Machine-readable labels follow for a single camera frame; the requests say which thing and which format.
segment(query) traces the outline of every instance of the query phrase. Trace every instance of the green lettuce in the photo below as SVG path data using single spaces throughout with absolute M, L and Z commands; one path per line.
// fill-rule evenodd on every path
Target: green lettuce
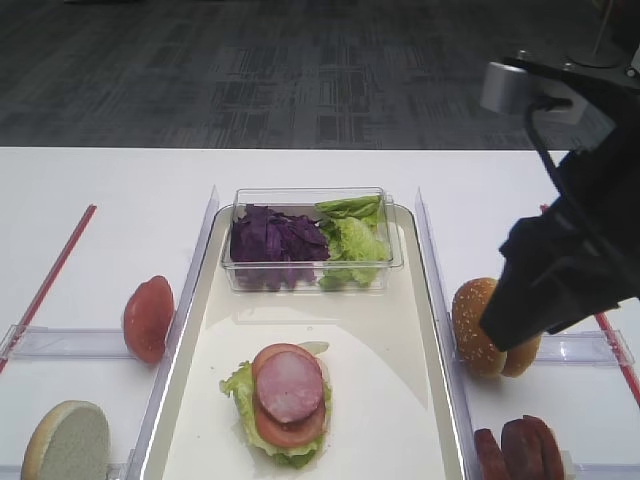
M 375 195 L 315 205 L 316 210 L 327 216 L 320 223 L 320 229 L 329 243 L 330 261 L 375 262 L 388 258 L 387 246 L 377 238 L 381 201 L 382 197 Z M 377 268 L 327 269 L 319 284 L 325 290 L 339 290 L 351 282 L 366 288 L 378 271 Z
M 378 220 L 378 210 L 382 197 L 380 195 L 368 195 L 358 198 L 347 198 L 345 200 L 331 200 L 329 202 L 316 203 L 317 211 L 324 213 L 330 218 L 355 217 L 365 220 Z
M 253 391 L 254 383 L 251 375 L 251 363 L 242 362 L 240 368 L 236 370 L 227 380 L 220 381 L 220 391 L 229 397 L 233 393 L 233 399 L 247 440 L 255 447 L 263 449 L 267 455 L 273 457 L 279 465 L 289 465 L 295 468 L 302 468 L 311 461 L 313 456 L 322 448 L 324 434 L 318 436 L 312 442 L 296 448 L 282 448 L 265 442 L 256 429 L 256 419 L 253 412 Z M 331 389 L 324 384 L 324 401 L 327 409 L 327 418 L 331 415 Z

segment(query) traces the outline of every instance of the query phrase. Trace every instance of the partially assembled burger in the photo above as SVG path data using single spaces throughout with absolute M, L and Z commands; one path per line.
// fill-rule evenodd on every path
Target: partially assembled burger
M 329 344 L 276 343 L 243 362 L 220 391 L 233 398 L 251 445 L 277 464 L 301 468 L 321 450 L 331 414 Z

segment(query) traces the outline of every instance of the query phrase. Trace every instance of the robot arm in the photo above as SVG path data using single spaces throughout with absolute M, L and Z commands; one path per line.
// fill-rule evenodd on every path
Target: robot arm
M 541 216 L 519 219 L 500 247 L 504 269 L 480 326 L 503 351 L 640 296 L 636 96 L 604 80 L 507 58 L 489 65 L 482 104 L 520 113 L 536 99 L 558 100 L 558 92 L 557 105 L 589 102 L 615 128 L 593 150 L 570 151 L 557 169 L 545 164 L 559 197 Z M 572 112 L 563 107 L 544 115 Z M 543 146 L 536 149 L 548 156 Z

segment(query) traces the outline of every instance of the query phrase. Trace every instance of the hamburger bun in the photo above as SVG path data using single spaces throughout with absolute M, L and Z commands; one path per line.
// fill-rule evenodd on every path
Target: hamburger bun
M 102 410 L 69 400 L 54 407 L 31 436 L 21 480 L 104 480 L 109 426 Z
M 463 284 L 453 297 L 452 321 L 462 361 L 483 377 L 519 377 L 533 363 L 540 337 L 508 352 L 500 352 L 480 328 L 480 319 L 496 288 L 493 278 L 475 278 Z
M 458 352 L 465 365 L 483 377 L 498 376 L 507 361 L 507 353 L 500 352 L 479 326 L 495 288 L 493 278 L 476 278 L 462 285 L 453 297 L 451 316 Z
M 541 339 L 542 337 L 540 336 L 532 338 L 522 345 L 509 350 L 507 352 L 507 363 L 502 369 L 502 374 L 505 377 L 519 377 L 522 375 L 536 359 Z

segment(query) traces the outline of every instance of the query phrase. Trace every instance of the red straw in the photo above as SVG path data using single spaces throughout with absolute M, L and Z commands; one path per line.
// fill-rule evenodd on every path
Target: red straw
M 540 210 L 542 211 L 542 213 L 544 213 L 547 208 L 549 208 L 548 205 L 540 205 Z M 609 344 L 611 345 L 611 349 L 616 356 L 616 360 L 618 360 L 618 367 L 620 367 L 620 371 L 622 372 L 627 385 L 629 385 L 629 389 L 633 394 L 633 398 L 636 399 L 636 403 L 638 404 L 638 406 L 640 406 L 640 381 L 638 381 L 638 376 L 633 370 L 633 367 L 631 365 L 625 364 L 626 359 L 624 357 L 624 353 L 622 352 L 622 349 L 618 344 L 618 340 L 616 338 L 615 332 L 613 331 L 613 328 L 611 327 L 611 324 L 609 323 L 609 319 L 604 313 L 596 313 L 594 317 L 598 322 L 598 325 L 600 326 L 600 330 L 605 332 L 607 340 L 609 340 Z
M 53 285 L 53 282 L 55 281 L 56 277 L 60 273 L 60 270 L 62 270 L 62 267 L 67 261 L 67 258 L 69 258 L 71 251 L 76 246 L 76 243 L 78 243 L 78 240 L 80 239 L 80 236 L 84 232 L 84 229 L 87 227 L 89 220 L 91 220 L 91 217 L 93 217 L 93 214 L 96 211 L 96 208 L 97 207 L 95 205 L 89 205 L 85 210 L 84 215 L 82 215 L 82 218 L 78 222 L 78 225 L 76 225 L 76 228 L 73 230 L 73 233 L 69 237 L 69 240 L 67 240 L 67 243 L 65 244 L 64 248 L 58 255 L 58 258 L 56 259 L 55 263 L 51 267 L 51 270 L 49 270 L 49 273 L 47 274 L 44 281 L 42 282 L 42 285 L 40 285 L 38 292 L 36 293 L 35 297 L 33 297 L 33 300 L 31 300 L 29 307 L 27 307 L 27 310 L 24 312 L 24 315 L 20 319 L 20 323 L 18 324 L 19 326 L 26 327 L 31 323 L 31 320 L 33 320 L 33 317 L 35 317 L 36 312 L 40 308 L 40 305 L 42 305 L 42 301 L 44 300 L 44 297 L 46 297 L 47 293 L 49 292 L 49 289 L 51 288 L 51 285 Z M 20 339 L 20 334 L 21 334 L 20 330 L 18 330 L 18 333 L 14 336 L 13 340 L 9 345 L 9 349 L 7 353 L 11 351 L 11 349 L 15 346 L 16 343 L 18 343 L 18 340 Z M 2 373 L 2 371 L 4 370 L 4 367 L 7 364 L 7 362 L 8 362 L 8 358 L 0 359 L 0 373 Z

